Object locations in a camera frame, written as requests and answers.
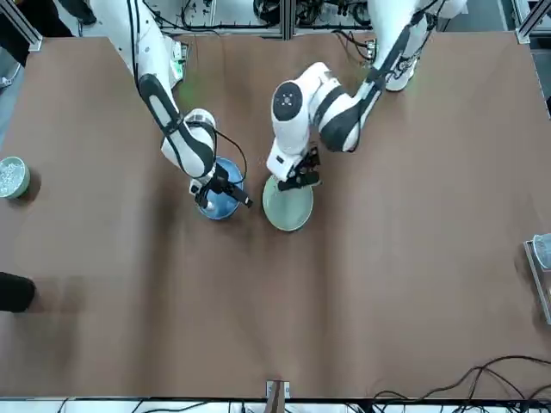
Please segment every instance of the white robot link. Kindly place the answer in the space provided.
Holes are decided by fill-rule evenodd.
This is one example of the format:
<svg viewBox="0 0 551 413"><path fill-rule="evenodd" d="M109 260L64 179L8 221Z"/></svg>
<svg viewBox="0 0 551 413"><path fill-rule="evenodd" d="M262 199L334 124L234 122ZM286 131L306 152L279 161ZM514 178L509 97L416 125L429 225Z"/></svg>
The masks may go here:
<svg viewBox="0 0 551 413"><path fill-rule="evenodd" d="M214 191L250 207L249 196L237 182L229 181L228 172L216 162L214 117L204 109L193 109L185 116L178 110L171 94L175 76L169 55L175 42L163 36L143 0L90 0L90 7L163 132L161 151L191 177L189 192L195 202L212 208L207 194Z"/></svg>
<svg viewBox="0 0 551 413"><path fill-rule="evenodd" d="M318 148L308 148L310 125L329 151L352 152L384 89L402 90L437 17L453 18L467 0L369 0L378 50L355 96L348 95L324 63L282 83L272 98L274 143L266 163L281 191L319 183Z"/></svg>

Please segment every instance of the tabletop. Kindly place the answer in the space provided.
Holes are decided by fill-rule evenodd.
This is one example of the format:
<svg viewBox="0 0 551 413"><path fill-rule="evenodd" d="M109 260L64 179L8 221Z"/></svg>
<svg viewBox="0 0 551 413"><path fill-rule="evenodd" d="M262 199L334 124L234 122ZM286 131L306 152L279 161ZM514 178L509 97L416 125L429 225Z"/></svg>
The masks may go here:
<svg viewBox="0 0 551 413"><path fill-rule="evenodd" d="M514 34L433 36L357 151L322 150L313 215L292 234L261 208L271 95L317 60L351 93L365 70L329 34L183 40L176 100L243 147L255 206L200 215L107 39L49 40L2 150L33 187L0 202L0 269L40 291L30 313L0 316L4 396L258 398L284 379L297 398L417 397L496 356L551 358L522 247L551 231L551 123ZM543 367L496 370L548 383ZM484 378L477 396L515 395Z"/></svg>

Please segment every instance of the cable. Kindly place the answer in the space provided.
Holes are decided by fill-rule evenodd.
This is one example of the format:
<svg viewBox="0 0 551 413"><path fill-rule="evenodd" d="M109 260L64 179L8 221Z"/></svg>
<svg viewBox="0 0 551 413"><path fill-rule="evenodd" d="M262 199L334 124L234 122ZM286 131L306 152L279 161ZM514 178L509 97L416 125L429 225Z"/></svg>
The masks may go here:
<svg viewBox="0 0 551 413"><path fill-rule="evenodd" d="M245 157L245 154L243 153L243 150L241 149L241 146L239 146L235 141L229 139L224 133L214 129L214 133L216 134L219 134L222 138L224 138L225 140L227 140L229 143L231 143L233 146L235 146L236 148L238 148L238 151L239 153L241 154L241 157L243 158L243 164L244 164L244 172L243 172L243 177L237 181L237 182L230 182L234 185L238 185L240 184L241 182L243 182L245 180L245 178L247 177L247 169L248 169L248 166L247 166L247 158Z"/></svg>
<svg viewBox="0 0 551 413"><path fill-rule="evenodd" d="M437 387L436 389L428 391L427 393L425 393L420 398L407 398L406 396L404 396L402 394L399 394L396 391L383 390L383 391L379 391L378 393L376 393L373 397L373 400L376 400L381 395L391 394L391 395L394 395L394 396L398 396L398 398L397 399L396 398L395 399L385 399L385 403L384 403L385 408L389 404L392 404L392 403L395 403L395 402L401 402L401 403L407 403L407 404L417 404L419 402L424 401L426 398L432 396L435 393L438 393L438 392L441 392L441 391L448 391L448 390L451 390L451 389L454 389L454 388L458 387L459 385L461 385L467 379L467 377L469 375L471 375L471 373L474 373L474 372L478 371L477 374L476 374L476 377L474 379L474 385L471 388L471 390L468 394L468 397L467 397L467 403L468 403L469 401L471 401L473 399L474 393L476 391L476 385L478 384L478 381L479 381L480 376L482 375L482 373L483 372L489 372L489 369L488 369L489 366L491 366L495 363L498 363L498 362L501 362L501 361L507 361L507 360L531 361L531 362L536 363L536 364L551 366L551 361L547 361L547 360L544 360L544 359L539 359L537 357L531 357L531 356L527 356L527 355L506 355L506 356L502 356L502 357L492 359L492 360L488 361L486 364L484 364L482 366L472 367L465 374L463 374L461 376L461 378L459 380L457 380L454 384L446 385L446 386L442 386L442 387ZM494 375L496 375L496 377L499 377L499 378L502 379L502 376L500 374L494 372L493 370L492 370L492 373ZM506 380L505 383L507 383L510 386L513 386L516 389L516 391L518 391L522 395L522 392L519 391L509 380ZM539 392L547 390L548 388L551 389L551 385L546 385L546 386L540 387L539 389L536 390L535 393L533 393L531 395L529 400L531 400L533 397L535 397ZM460 411L465 411L466 408L467 408L467 406L461 406Z"/></svg>
<svg viewBox="0 0 551 413"><path fill-rule="evenodd" d="M191 406L184 407L183 409L153 409L153 410L143 411L142 413L157 413L158 411L167 411L167 412L172 412L172 413L182 413L183 411L191 410L191 409L194 409L195 407L199 407L199 406L204 406L205 404L209 404L209 402L201 402L201 403L198 403L198 404L193 404Z"/></svg>
<svg viewBox="0 0 551 413"><path fill-rule="evenodd" d="M349 37L347 34L345 34L343 31L341 30L333 30L333 33L337 36L337 38L339 39L340 43L341 43L341 46L344 48L344 50L346 51L346 54L348 54L350 56L350 53L348 51L348 47L342 42L341 38L339 36L343 36L346 41L350 41L354 47L356 48L356 51L357 53L360 55L360 57L366 61L366 60L369 60L368 57L362 53L362 51L360 50L360 47L366 47L367 46L359 41L357 41L356 39L354 39L354 36L352 37Z"/></svg>
<svg viewBox="0 0 551 413"><path fill-rule="evenodd" d="M417 13L424 13L425 11L427 11L428 9L430 9L432 6L434 6L436 3L438 3L438 0L433 0L428 6L426 7L423 7L420 11L416 11L415 14Z"/></svg>
<svg viewBox="0 0 551 413"><path fill-rule="evenodd" d="M133 44L133 47L136 49L136 56L135 56L135 61L136 61L136 66L135 66L135 69L134 69L134 80L136 82L136 87L138 87L138 71L139 71L139 40L141 38L141 33L140 33L140 18L139 18L139 9L138 9L138 0L134 0L134 8L136 9L136 43L135 45Z"/></svg>
<svg viewBox="0 0 551 413"><path fill-rule="evenodd" d="M153 16L156 19L159 19L162 22L165 22L169 24L172 28L179 28L180 30L185 30L188 32L195 32L195 33L206 33L206 32L214 32L215 29L222 29L222 28L271 28L274 25L273 24L261 24L261 25L253 25L253 24L218 24L215 26L189 26L185 22L183 22L183 26L180 26L178 24L175 24L174 22L171 22L170 20L165 19L161 16L161 13L152 9L152 7L144 2L144 5L149 9L149 11L152 12Z"/></svg>
<svg viewBox="0 0 551 413"><path fill-rule="evenodd" d="M427 9L429 9L430 7L432 7L434 4L436 4L438 0L435 0L433 1L431 4L429 4L427 7L421 9L420 11L416 12L415 15L417 15L418 13L424 13ZM396 71L394 72L393 74L393 77L394 79L398 80L400 79L402 76L404 76L404 74L407 72L407 70L413 65L413 63L419 58L419 56L421 55L421 52L423 51L424 49L424 46L427 44L427 42L429 41L429 38L430 38L430 35L432 34L432 31L434 30L434 27L438 24L438 18L440 17L440 13L442 12L442 9L444 7L444 4L447 2L448 0L442 0L442 3L440 4L440 7L438 8L438 11L435 15L435 21L434 21L434 26L432 28L427 28L427 35L424 37L424 40L423 40L423 44L415 51L415 53L413 53L409 58L406 59L406 65L404 66L404 69L401 69L399 68L399 75L397 76L396 75Z"/></svg>
<svg viewBox="0 0 551 413"><path fill-rule="evenodd" d="M349 41L350 43L353 43L359 47L363 47L365 49L368 48L368 45L366 45L365 43L361 43L361 41L358 41L354 38L354 35L352 33L350 34L346 34L343 30L341 29L336 29L336 30L333 30L332 33L334 34L339 34L341 36L343 36L347 41Z"/></svg>
<svg viewBox="0 0 551 413"><path fill-rule="evenodd" d="M132 70L134 74L134 82L136 83L136 88L138 88L138 73L136 72L136 46L135 46L135 38L134 38L134 18L132 13L132 5L130 4L130 0L127 0L127 7L128 7L128 17L130 20L130 48L132 49Z"/></svg>
<svg viewBox="0 0 551 413"><path fill-rule="evenodd" d="M533 400L538 394L540 394L542 391L551 389L551 385L543 385L542 387L535 390L530 396L528 397L528 400Z"/></svg>
<svg viewBox="0 0 551 413"><path fill-rule="evenodd" d="M61 405L59 406L59 409L58 409L58 413L61 413L61 411L63 410L63 408L65 406L65 403L67 403L68 400L69 400L69 398L65 398L65 400L61 403Z"/></svg>
<svg viewBox="0 0 551 413"><path fill-rule="evenodd" d="M351 405L349 405L348 403L345 403L344 404L347 408L349 408L350 410L352 410L354 413L360 413L358 410L354 409Z"/></svg>
<svg viewBox="0 0 551 413"><path fill-rule="evenodd" d="M136 413L138 411L139 407L144 403L144 400L140 400L138 404L136 404L136 407L132 410L132 413Z"/></svg>
<svg viewBox="0 0 551 413"><path fill-rule="evenodd" d="M371 19L362 19L360 17L360 9L361 8L367 8L367 4L364 6L362 3L356 3L354 7L352 8L352 18L356 23L358 23L360 26L364 26L368 30L373 29L373 25L371 24Z"/></svg>

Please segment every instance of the bowl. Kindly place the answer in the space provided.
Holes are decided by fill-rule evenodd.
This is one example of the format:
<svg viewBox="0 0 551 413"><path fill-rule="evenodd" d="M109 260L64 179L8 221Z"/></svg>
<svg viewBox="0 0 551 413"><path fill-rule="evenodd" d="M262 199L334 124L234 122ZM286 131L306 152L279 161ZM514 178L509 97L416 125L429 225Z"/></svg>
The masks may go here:
<svg viewBox="0 0 551 413"><path fill-rule="evenodd" d="M532 246L542 268L551 269L551 234L534 235Z"/></svg>
<svg viewBox="0 0 551 413"><path fill-rule="evenodd" d="M281 231L296 231L312 214L312 187L280 191L277 180L271 176L264 185L262 205L266 218L275 228Z"/></svg>
<svg viewBox="0 0 551 413"><path fill-rule="evenodd" d="M0 161L0 198L13 200L23 195L30 179L30 171L19 157L6 157Z"/></svg>

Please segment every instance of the metal bracket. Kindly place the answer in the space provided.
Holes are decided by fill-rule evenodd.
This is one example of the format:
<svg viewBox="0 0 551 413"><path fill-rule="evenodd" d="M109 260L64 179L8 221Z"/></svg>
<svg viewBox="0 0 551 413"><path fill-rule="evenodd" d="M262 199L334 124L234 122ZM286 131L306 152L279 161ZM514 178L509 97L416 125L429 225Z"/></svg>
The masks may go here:
<svg viewBox="0 0 551 413"><path fill-rule="evenodd" d="M288 381L273 380L266 382L266 408L264 413L285 413L285 399L291 398Z"/></svg>
<svg viewBox="0 0 551 413"><path fill-rule="evenodd" d="M551 10L551 0L540 0L517 28L517 39L520 44L530 42L530 33L541 24L543 17Z"/></svg>
<svg viewBox="0 0 551 413"><path fill-rule="evenodd" d="M520 34L519 28L515 29L515 34L517 35L517 40L519 45L529 45L530 43L530 36L522 36Z"/></svg>

